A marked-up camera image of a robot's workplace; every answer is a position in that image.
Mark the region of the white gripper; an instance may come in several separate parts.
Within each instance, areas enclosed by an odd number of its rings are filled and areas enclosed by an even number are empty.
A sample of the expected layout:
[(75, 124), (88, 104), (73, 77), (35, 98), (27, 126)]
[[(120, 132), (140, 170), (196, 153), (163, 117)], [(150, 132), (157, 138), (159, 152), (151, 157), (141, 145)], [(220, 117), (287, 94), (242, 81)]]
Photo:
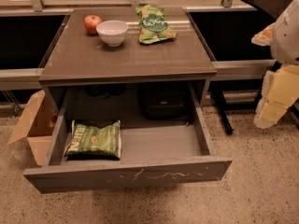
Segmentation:
[(276, 72), (267, 71), (263, 78), (262, 98), (254, 124), (267, 129), (277, 124), (299, 98), (299, 0), (292, 0), (272, 23), (256, 34), (251, 43), (270, 46), (272, 57), (283, 65)]

